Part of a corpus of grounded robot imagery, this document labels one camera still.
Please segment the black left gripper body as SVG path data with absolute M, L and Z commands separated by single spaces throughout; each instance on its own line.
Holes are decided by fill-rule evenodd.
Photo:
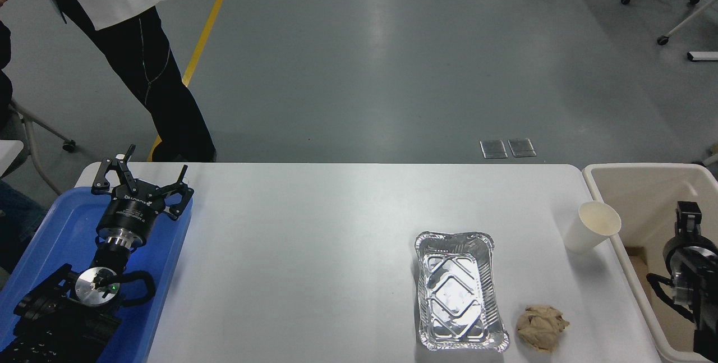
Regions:
M 169 190 L 150 182 L 135 182 L 134 189 L 120 184 L 110 191 L 108 182 L 98 182 L 96 194 L 111 196 L 96 228 L 99 237 L 118 237 L 124 231 L 133 235 L 133 243 L 146 243 L 157 217 L 165 210 Z

